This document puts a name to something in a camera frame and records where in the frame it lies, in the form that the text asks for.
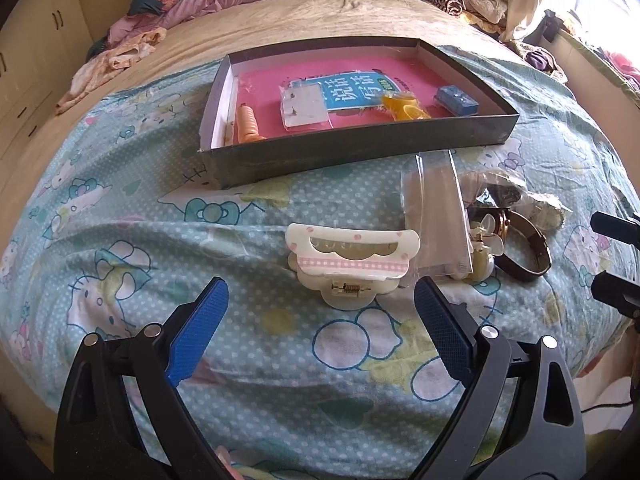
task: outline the blue hello kitty blanket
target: blue hello kitty blanket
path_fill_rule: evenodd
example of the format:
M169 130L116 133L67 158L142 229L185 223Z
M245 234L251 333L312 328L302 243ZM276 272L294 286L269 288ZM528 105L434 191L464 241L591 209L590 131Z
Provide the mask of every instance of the blue hello kitty blanket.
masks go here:
M609 269L638 278L636 252L594 234L590 215L626 216L638 197L567 88L527 66L446 51L520 113L505 145L458 150L458 170L510 168L574 213L548 237L554 264L544 278L519 283L498 270L479 285L451 281L442 290L511 338L552 334L576 374L625 328L591 298L593 276ZM284 230L291 222L402 229L409 157L212 190L196 150L217 69L212 62L112 94L70 133L4 250L0 340L56 410L87 332L134 335L221 276L228 311L178 388L212 446L257 480L405 478L462 386L447 375L411 289L335 310L287 267ZM127 391L161 458L135 383ZM494 438L507 410L505 401Z

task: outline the brown leather watch strap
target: brown leather watch strap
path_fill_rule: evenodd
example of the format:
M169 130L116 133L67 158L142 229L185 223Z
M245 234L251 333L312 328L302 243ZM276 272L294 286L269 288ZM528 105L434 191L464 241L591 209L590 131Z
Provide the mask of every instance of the brown leather watch strap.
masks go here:
M516 231L520 232L529 242L531 250L536 257L537 268L526 269L514 262L507 254L496 256L495 265L516 280L532 282L551 268L551 252L546 244L545 235L543 235L535 225L529 222L529 220L515 211L506 210L506 216L509 221L509 229L516 229Z

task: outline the blue label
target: blue label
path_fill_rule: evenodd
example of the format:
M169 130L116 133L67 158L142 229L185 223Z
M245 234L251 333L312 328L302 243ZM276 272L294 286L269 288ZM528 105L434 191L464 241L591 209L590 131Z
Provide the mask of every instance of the blue label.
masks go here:
M380 95L398 92L398 86L379 72L341 72L292 81L292 86L320 83L328 111L380 106Z

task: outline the beige bed sheet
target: beige bed sheet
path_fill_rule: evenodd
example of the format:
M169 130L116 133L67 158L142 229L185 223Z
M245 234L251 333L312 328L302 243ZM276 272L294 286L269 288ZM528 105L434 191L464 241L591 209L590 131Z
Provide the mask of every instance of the beige bed sheet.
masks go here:
M0 193L0 245L49 161L76 123L105 95L220 58L229 52L283 41L329 36L401 36L453 45L481 56L522 60L485 34L420 0L267 0L233 7L169 31L156 52L51 118L22 154ZM0 394L30 442L51 464L55 414L48 410L0 352Z

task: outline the wristwatch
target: wristwatch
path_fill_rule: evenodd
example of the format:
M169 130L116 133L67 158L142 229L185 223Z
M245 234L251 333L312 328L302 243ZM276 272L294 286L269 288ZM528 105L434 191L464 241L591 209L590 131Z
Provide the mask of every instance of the wristwatch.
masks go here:
M527 239L529 247L536 257L535 269L526 269L513 261L507 254L494 257L495 265L512 278L520 282L532 282L551 268L551 251L546 244L546 237L527 218L505 207L470 207L467 211L470 221L481 221L487 214L493 216L495 219L494 234L502 238L503 242L506 241L508 229L516 229Z

